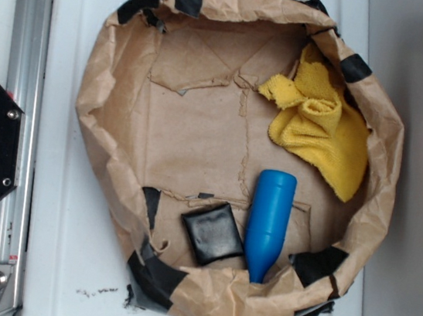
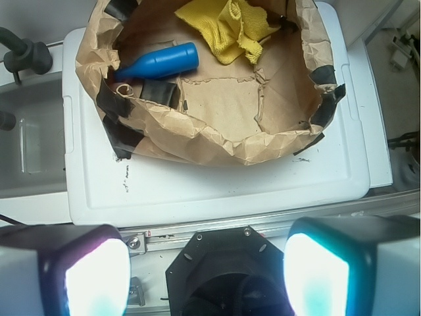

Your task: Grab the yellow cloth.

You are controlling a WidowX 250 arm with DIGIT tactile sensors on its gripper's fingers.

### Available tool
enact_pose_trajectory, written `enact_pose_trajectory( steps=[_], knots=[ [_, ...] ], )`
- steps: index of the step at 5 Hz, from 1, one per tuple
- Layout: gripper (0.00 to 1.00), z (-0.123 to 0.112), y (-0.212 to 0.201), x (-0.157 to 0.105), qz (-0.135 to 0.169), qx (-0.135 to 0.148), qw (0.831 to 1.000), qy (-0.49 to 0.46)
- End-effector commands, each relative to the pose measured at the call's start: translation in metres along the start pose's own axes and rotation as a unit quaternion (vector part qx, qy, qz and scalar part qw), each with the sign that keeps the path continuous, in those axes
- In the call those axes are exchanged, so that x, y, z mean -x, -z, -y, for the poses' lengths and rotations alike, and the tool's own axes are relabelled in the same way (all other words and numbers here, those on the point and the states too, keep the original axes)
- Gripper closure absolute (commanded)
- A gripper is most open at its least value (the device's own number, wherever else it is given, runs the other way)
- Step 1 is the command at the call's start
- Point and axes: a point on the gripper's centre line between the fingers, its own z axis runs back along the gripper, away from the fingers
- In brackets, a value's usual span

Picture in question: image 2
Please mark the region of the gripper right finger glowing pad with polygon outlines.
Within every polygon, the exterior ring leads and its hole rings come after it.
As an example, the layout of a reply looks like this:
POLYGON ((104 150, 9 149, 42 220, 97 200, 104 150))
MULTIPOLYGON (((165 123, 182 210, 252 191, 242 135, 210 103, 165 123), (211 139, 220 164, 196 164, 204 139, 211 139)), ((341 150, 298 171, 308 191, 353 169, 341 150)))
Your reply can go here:
POLYGON ((296 315, 419 315, 420 219, 302 217, 284 280, 296 315))

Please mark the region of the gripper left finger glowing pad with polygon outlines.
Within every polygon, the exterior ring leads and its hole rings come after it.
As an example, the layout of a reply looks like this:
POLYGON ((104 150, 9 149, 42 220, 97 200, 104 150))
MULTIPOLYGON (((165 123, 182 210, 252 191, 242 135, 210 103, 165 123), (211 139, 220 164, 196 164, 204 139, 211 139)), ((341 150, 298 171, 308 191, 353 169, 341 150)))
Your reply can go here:
POLYGON ((1 228, 2 315, 123 315, 130 275, 111 225, 1 228))

